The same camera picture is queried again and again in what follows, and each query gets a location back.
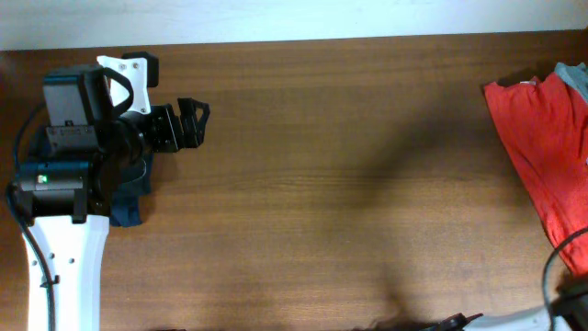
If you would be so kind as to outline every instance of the folded cloth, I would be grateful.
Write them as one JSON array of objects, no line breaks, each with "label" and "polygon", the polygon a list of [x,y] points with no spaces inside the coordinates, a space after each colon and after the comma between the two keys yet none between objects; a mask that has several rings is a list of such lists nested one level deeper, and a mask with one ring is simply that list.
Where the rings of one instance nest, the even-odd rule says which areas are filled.
[{"label": "folded cloth", "polygon": [[[588,104],[554,73],[541,83],[485,86],[486,101],[506,151],[558,245],[588,225]],[[588,274],[588,236],[561,258],[575,275]]]},{"label": "folded cloth", "polygon": [[580,63],[578,66],[569,66],[558,63],[555,66],[555,73],[568,86],[578,91],[584,101],[588,103],[588,69],[586,64]]}]

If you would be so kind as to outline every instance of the cable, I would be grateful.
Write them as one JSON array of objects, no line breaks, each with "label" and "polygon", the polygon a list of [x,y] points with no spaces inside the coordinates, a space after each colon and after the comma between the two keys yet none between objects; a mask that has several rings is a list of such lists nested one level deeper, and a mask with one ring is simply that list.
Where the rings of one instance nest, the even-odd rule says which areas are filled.
[{"label": "cable", "polygon": [[35,240],[35,237],[30,232],[27,226],[27,222],[24,220],[24,215],[18,212],[15,201],[14,201],[14,185],[12,183],[8,183],[6,186],[6,203],[8,204],[8,209],[12,216],[17,220],[18,227],[22,234],[27,239],[28,243],[30,244],[35,257],[39,261],[40,270],[45,278],[45,284],[47,284],[47,311],[48,311],[48,322],[49,322],[49,331],[55,331],[55,296],[53,293],[53,278],[51,277],[51,272],[49,271],[49,265],[47,264],[47,260],[43,256],[43,252],[41,252],[39,244]]},{"label": "cable", "polygon": [[15,146],[12,150],[12,156],[15,159],[15,172],[18,173],[18,170],[20,170],[20,163],[18,162],[18,148],[20,147],[20,140],[22,139],[22,135],[25,133],[25,130],[27,129],[27,126],[33,121],[33,119],[35,118],[35,116],[37,114],[39,114],[39,112],[46,108],[47,105],[45,104],[45,102],[41,102],[39,103],[31,112],[30,115],[28,116],[27,121],[20,127],[20,130],[18,130],[17,133],[17,137],[15,139]]},{"label": "cable", "polygon": [[549,314],[549,331],[555,330],[555,316],[553,314],[553,307],[551,307],[551,301],[549,299],[548,294],[548,275],[551,267],[553,265],[553,261],[555,261],[555,257],[560,254],[560,252],[568,246],[574,239],[588,234],[588,226],[576,231],[573,234],[570,234],[564,241],[562,241],[553,252],[548,257],[547,262],[545,263],[545,267],[543,268],[543,278],[541,280],[542,288],[543,288],[543,303],[545,304],[545,308],[548,310]]}]

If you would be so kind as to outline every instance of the white wall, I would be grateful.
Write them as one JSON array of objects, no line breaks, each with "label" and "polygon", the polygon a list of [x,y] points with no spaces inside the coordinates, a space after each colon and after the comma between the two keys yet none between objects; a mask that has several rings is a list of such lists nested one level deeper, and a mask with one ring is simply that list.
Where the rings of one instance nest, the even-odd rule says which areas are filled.
[{"label": "white wall", "polygon": [[586,26],[586,0],[0,0],[1,50]]}]

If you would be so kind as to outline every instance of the wooden table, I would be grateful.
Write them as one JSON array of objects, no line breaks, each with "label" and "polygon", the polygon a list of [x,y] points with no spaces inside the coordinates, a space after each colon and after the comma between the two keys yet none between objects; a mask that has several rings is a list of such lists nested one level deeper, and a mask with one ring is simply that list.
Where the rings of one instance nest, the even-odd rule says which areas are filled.
[{"label": "wooden table", "polygon": [[[201,148],[155,157],[144,225],[111,229],[103,330],[345,329],[541,304],[550,245],[481,86],[588,60],[585,33],[2,52],[2,182],[50,68],[136,50],[161,61],[153,104],[194,97],[212,114]],[[0,324],[22,330],[26,257],[1,212]]]}]

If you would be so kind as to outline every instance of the wood grain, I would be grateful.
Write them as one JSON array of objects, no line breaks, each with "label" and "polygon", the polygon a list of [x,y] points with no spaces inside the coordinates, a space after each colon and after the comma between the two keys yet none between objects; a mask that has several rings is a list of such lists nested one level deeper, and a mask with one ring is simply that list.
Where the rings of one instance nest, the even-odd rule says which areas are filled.
[{"label": "wood grain", "polygon": [[[138,49],[0,53],[3,159],[50,68]],[[348,329],[541,304],[550,246],[481,86],[588,60],[584,32],[141,50],[161,61],[153,104],[190,96],[212,115],[201,148],[155,157],[145,224],[111,229],[103,330]],[[0,324],[25,329],[4,205],[0,250]]]}]

